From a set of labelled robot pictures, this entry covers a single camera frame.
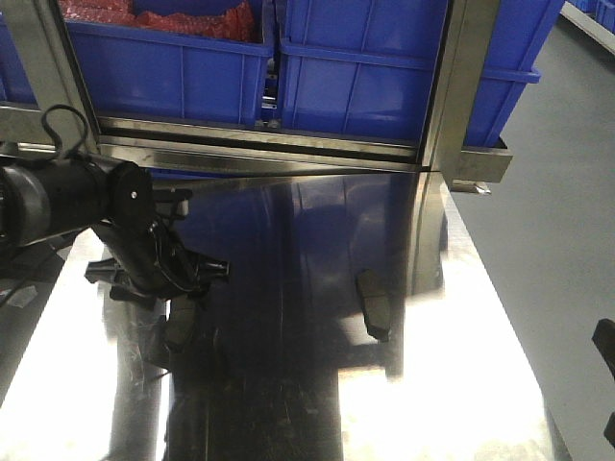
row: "blue plastic bin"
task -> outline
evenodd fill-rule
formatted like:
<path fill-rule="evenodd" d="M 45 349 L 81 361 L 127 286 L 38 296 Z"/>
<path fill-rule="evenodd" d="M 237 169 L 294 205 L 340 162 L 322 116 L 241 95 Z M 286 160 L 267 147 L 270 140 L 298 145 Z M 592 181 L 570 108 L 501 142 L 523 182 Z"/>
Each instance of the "blue plastic bin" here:
<path fill-rule="evenodd" d="M 433 64 L 351 53 L 282 38 L 279 104 L 284 128 L 418 141 Z M 485 69 L 466 144 L 493 146 L 536 70 Z"/>
<path fill-rule="evenodd" d="M 597 0 L 568 0 L 582 12 L 594 12 L 596 10 Z"/>
<path fill-rule="evenodd" d="M 261 2 L 251 4 L 254 10 L 262 7 L 258 14 L 262 15 L 262 43 L 67 21 L 94 107 L 111 113 L 254 125 L 260 118 L 267 61 L 273 57 L 275 40 L 273 5 L 271 0 Z M 135 0 L 135 9 L 218 14 L 238 3 Z M 1 16 L 0 79 L 4 100 L 35 101 Z"/>
<path fill-rule="evenodd" d="M 290 42 L 432 60 L 447 0 L 284 0 Z M 531 70 L 564 0 L 502 0 L 487 66 Z"/>
<path fill-rule="evenodd" d="M 607 0 L 598 0 L 596 21 L 602 24 L 606 30 L 615 34 L 615 3 Z"/>

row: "stainless steel table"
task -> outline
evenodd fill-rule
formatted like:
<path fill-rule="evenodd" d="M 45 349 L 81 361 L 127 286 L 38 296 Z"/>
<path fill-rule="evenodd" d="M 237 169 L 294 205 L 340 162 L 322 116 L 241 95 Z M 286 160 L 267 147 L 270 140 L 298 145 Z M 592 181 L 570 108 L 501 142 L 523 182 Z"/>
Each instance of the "stainless steel table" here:
<path fill-rule="evenodd" d="M 438 174 L 189 184 L 178 231 L 233 271 L 174 373 L 148 363 L 165 306 L 89 284 L 86 231 L 0 409 L 0 459 L 570 459 Z M 388 342 L 366 331 L 367 269 Z"/>

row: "stainless steel bar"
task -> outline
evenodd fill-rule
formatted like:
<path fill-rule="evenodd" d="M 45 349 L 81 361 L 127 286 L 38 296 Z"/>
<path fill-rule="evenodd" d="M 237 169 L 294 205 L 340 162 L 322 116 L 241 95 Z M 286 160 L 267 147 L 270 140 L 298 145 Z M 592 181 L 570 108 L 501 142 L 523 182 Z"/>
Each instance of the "stainless steel bar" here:
<path fill-rule="evenodd" d="M 105 131 L 118 134 L 101 136 L 102 152 L 143 166 L 276 175 L 339 172 L 344 168 L 403 172 L 420 168 L 407 161 L 416 158 L 415 147 L 393 142 L 111 117 L 101 117 L 100 122 Z M 51 142 L 40 127 L 39 110 L 18 105 L 0 106 L 0 140 Z M 505 147 L 466 147 L 459 156 L 455 179 L 500 182 L 511 159 Z"/>
<path fill-rule="evenodd" d="M 416 296 L 438 288 L 441 282 L 440 243 L 444 226 L 441 175 L 421 175 L 410 215 L 407 286 Z"/>
<path fill-rule="evenodd" d="M 606 30 L 588 14 L 585 14 L 571 3 L 564 3 L 561 15 L 594 38 L 600 45 L 615 55 L 615 34 Z"/>
<path fill-rule="evenodd" d="M 81 112 L 88 122 L 86 146 L 96 152 L 98 123 L 58 3 L 2 0 L 1 8 L 38 106 L 67 104 Z M 80 138 L 81 122 L 74 115 L 54 114 L 52 123 L 66 145 Z"/>
<path fill-rule="evenodd" d="M 419 149 L 421 165 L 457 178 L 480 75 L 500 8 L 499 0 L 450 0 L 430 109 Z"/>
<path fill-rule="evenodd" d="M 158 133 L 173 136 L 198 136 L 209 140 L 228 140 L 257 142 L 267 145 L 306 147 L 310 149 L 329 149 L 360 154 L 382 154 L 403 158 L 414 162 L 416 147 L 399 141 L 375 140 L 326 133 L 310 133 L 289 130 L 240 129 L 237 125 L 224 125 L 177 120 L 137 120 L 132 118 L 99 117 L 104 132 L 108 133 Z"/>
<path fill-rule="evenodd" d="M 417 165 L 405 162 L 338 158 L 326 155 L 272 152 L 182 142 L 103 136 L 101 154 L 123 158 L 142 166 L 210 171 L 248 176 L 416 171 Z"/>

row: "robotic arm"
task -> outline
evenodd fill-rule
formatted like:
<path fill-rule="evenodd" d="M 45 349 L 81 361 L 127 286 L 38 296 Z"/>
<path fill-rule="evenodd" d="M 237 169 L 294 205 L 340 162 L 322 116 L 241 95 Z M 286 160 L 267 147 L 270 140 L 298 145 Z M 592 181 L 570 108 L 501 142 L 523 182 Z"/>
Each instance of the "robotic arm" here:
<path fill-rule="evenodd" d="M 185 248 L 172 224 L 183 216 L 178 206 L 189 190 L 155 191 L 149 173 L 130 161 L 79 152 L 81 142 L 64 151 L 56 143 L 53 158 L 0 158 L 0 255 L 19 247 L 92 228 L 113 258 L 91 263 L 89 281 L 111 283 L 116 300 L 152 302 L 188 295 L 202 299 L 213 279 L 225 279 L 229 265 Z M 168 214 L 160 211 L 169 209 Z"/>

